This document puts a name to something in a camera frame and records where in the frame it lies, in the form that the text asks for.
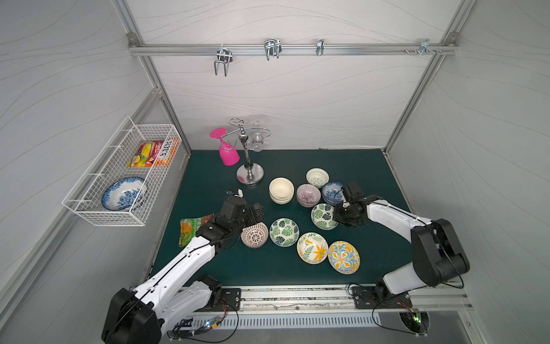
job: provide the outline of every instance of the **blue plate in basket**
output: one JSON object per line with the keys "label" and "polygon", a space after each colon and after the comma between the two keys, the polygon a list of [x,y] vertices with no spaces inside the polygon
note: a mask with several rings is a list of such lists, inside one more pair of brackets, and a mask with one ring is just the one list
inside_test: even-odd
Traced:
{"label": "blue plate in basket", "polygon": [[134,208],[137,208],[145,202],[147,198],[147,183],[140,177],[124,178],[111,185],[101,198],[101,205],[105,209],[118,211],[129,210],[136,197]]}

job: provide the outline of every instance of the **dark green table surface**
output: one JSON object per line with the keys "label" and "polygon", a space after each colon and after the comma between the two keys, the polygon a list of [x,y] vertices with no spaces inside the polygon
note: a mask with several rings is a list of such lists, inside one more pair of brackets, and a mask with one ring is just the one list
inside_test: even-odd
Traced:
{"label": "dark green table surface", "polygon": [[241,160],[236,165],[225,166],[218,151],[192,152],[152,274],[182,250],[178,246],[179,221],[218,212],[227,197],[226,190],[232,187],[241,188],[249,204],[261,203],[264,206],[267,227],[276,219],[288,217],[298,224],[300,235],[317,232],[329,245],[337,240],[351,243],[361,258],[359,269],[352,275],[343,275],[331,267],[328,258],[317,265],[305,263],[298,256],[295,244],[282,248],[268,239],[262,247],[250,249],[239,241],[234,247],[217,254],[187,285],[203,274],[213,276],[226,286],[374,283],[376,278],[411,262],[410,244],[378,223],[370,222],[357,228],[338,225],[331,231],[324,231],[311,222],[311,209],[301,206],[295,195],[284,205],[275,204],[269,196],[272,179],[288,178],[296,189],[307,183],[309,169],[319,167],[328,172],[331,181],[343,184],[356,181],[365,195],[377,194],[408,210],[380,150],[251,152],[252,161],[259,163],[265,172],[262,182],[252,188],[240,184],[235,176],[244,161],[244,153],[241,151],[240,154]]}

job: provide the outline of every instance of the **snack package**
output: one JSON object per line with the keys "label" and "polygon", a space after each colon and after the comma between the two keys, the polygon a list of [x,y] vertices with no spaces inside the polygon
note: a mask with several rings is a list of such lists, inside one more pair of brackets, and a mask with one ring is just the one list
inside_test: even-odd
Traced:
{"label": "snack package", "polygon": [[[139,148],[137,149],[134,157],[128,162],[126,167],[151,167],[155,161],[156,156],[160,152],[162,147],[162,141],[142,141]],[[156,151],[155,157],[150,160],[151,155]]]}
{"label": "snack package", "polygon": [[151,167],[153,166],[153,163],[155,162],[155,159],[157,158],[158,153],[160,153],[162,148],[162,143],[164,141],[156,141],[155,146],[151,150],[151,154],[149,154],[149,159],[145,162],[145,167]]}
{"label": "snack package", "polygon": [[157,166],[168,166],[175,155],[176,149],[178,149],[179,138],[173,138],[166,140],[162,144],[161,152],[158,154]]}
{"label": "snack package", "polygon": [[210,219],[214,214],[206,215],[203,217],[197,217],[196,219],[182,219],[179,221],[180,226],[180,235],[179,235],[179,246],[186,247],[187,244],[193,239],[195,233],[204,225],[208,219]]}

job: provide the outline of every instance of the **yellow floral bowl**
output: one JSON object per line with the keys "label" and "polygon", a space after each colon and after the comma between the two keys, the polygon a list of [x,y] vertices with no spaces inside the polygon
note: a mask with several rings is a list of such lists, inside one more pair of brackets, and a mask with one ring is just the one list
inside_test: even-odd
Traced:
{"label": "yellow floral bowl", "polygon": [[348,242],[336,241],[328,248],[328,261],[341,274],[350,275],[359,269],[359,253]]}
{"label": "yellow floral bowl", "polygon": [[319,264],[327,257],[328,244],[325,238],[317,233],[306,233],[298,239],[298,255],[309,264]]}

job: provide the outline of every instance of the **ceramic bowl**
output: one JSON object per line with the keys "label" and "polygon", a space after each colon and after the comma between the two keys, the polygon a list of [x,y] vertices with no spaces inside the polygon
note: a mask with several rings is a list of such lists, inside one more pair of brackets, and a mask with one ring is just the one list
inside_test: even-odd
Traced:
{"label": "ceramic bowl", "polygon": [[292,198],[294,185],[286,178],[275,178],[269,183],[269,193],[277,200]]}
{"label": "ceramic bowl", "polygon": [[258,248],[266,243],[269,231],[265,223],[260,222],[253,226],[243,228],[241,240],[250,248]]}
{"label": "ceramic bowl", "polygon": [[329,182],[323,186],[323,199],[330,205],[337,205],[344,201],[344,194],[342,193],[342,183]]}
{"label": "ceramic bowl", "polygon": [[101,197],[101,205],[107,210],[130,210],[140,207],[147,199],[147,183],[140,177],[129,177],[111,185]]}
{"label": "ceramic bowl", "polygon": [[276,198],[275,196],[273,196],[271,193],[269,193],[269,197],[271,197],[271,200],[277,204],[286,204],[286,203],[289,203],[290,200],[292,199],[292,196],[286,198],[286,199],[279,199],[279,198]]}
{"label": "ceramic bowl", "polygon": [[296,222],[291,219],[278,219],[269,228],[269,237],[275,245],[289,247],[293,245],[300,236],[300,230]]}
{"label": "ceramic bowl", "polygon": [[311,184],[302,184],[296,189],[298,203],[306,208],[311,208],[319,203],[321,192]]}
{"label": "ceramic bowl", "polygon": [[328,244],[325,238],[317,233],[306,233],[296,244],[298,255],[309,264],[319,264],[327,257]]}
{"label": "ceramic bowl", "polygon": [[328,173],[320,168],[312,168],[306,173],[306,179],[311,185],[322,188],[323,185],[328,183]]}
{"label": "ceramic bowl", "polygon": [[359,253],[348,242],[336,241],[328,248],[328,261],[341,274],[350,275],[359,269]]}
{"label": "ceramic bowl", "polygon": [[338,223],[332,219],[333,215],[334,207],[330,204],[317,204],[311,209],[311,220],[315,226],[325,231],[330,231],[338,225]]}

